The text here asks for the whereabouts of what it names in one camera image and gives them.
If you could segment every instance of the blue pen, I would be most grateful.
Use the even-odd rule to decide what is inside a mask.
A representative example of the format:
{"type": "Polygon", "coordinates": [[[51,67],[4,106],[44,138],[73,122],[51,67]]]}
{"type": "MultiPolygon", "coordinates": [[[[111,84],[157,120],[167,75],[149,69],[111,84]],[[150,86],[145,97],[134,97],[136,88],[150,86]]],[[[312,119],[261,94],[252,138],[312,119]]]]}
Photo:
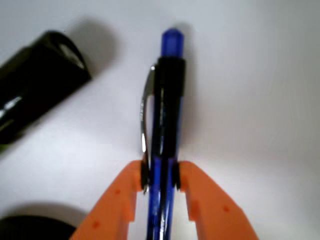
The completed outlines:
{"type": "Polygon", "coordinates": [[[145,185],[149,189],[147,240],[170,239],[185,85],[183,45],[184,36],[175,28],[162,35],[161,57],[151,67],[141,103],[142,150],[147,163],[145,185]],[[144,113],[150,94],[154,94],[154,113],[149,155],[144,113]]]}

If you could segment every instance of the white surface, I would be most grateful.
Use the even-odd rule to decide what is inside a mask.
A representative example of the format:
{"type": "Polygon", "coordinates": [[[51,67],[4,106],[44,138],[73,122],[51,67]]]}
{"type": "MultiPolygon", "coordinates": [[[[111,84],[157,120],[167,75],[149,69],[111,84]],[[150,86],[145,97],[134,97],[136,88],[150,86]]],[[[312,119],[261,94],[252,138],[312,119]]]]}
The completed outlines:
{"type": "MultiPolygon", "coordinates": [[[[161,33],[179,25],[188,41],[180,159],[220,184],[260,239],[319,239],[319,12],[318,0],[2,0],[1,64],[56,29],[94,80],[0,157],[0,215],[81,221],[141,157],[147,71],[161,33]]],[[[175,201],[172,239],[195,239],[182,193],[175,201]]],[[[130,240],[144,239],[146,215],[139,195],[130,240]]]]}

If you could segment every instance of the metal pen clip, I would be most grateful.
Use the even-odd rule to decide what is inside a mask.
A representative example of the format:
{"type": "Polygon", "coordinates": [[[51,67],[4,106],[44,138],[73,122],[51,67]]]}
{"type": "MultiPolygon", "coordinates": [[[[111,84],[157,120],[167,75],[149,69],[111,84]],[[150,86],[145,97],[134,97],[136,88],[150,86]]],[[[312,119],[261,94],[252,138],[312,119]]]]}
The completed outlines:
{"type": "MultiPolygon", "coordinates": [[[[141,146],[142,146],[142,152],[143,152],[143,158],[145,160],[146,164],[146,171],[148,174],[149,167],[151,164],[151,155],[149,153],[148,148],[148,139],[147,139],[147,100],[148,97],[154,94],[154,83],[155,83],[155,71],[156,71],[156,65],[153,65],[150,68],[148,77],[146,79],[146,83],[144,86],[144,91],[142,95],[141,105],[140,105],[140,128],[141,128],[141,146]]],[[[144,185],[144,191],[147,191],[148,185],[144,185]]]]}

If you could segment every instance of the orange plastic jaw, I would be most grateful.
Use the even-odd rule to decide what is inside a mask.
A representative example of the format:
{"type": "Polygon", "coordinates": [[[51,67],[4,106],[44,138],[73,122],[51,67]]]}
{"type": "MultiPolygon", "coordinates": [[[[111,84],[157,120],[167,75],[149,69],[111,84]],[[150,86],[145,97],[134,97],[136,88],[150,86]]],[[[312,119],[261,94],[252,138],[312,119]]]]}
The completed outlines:
{"type": "Polygon", "coordinates": [[[132,161],[71,236],[71,240],[126,240],[135,220],[137,192],[141,191],[141,161],[132,161]]]}
{"type": "MultiPolygon", "coordinates": [[[[141,191],[142,161],[129,163],[104,192],[71,240],[125,240],[141,191]]],[[[200,168],[180,162],[181,191],[199,240],[258,240],[244,212],[200,168]]]]}
{"type": "Polygon", "coordinates": [[[199,167],[179,163],[190,221],[199,240],[258,240],[240,207],[199,167]]]}

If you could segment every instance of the blue eraser cap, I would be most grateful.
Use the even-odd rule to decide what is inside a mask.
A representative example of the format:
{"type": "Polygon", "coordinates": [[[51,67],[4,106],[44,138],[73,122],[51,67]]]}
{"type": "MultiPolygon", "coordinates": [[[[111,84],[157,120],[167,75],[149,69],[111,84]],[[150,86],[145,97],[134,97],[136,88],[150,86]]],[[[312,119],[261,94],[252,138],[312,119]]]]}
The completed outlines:
{"type": "Polygon", "coordinates": [[[170,28],[162,35],[162,57],[182,58],[184,53],[184,35],[176,28],[170,28]]]}

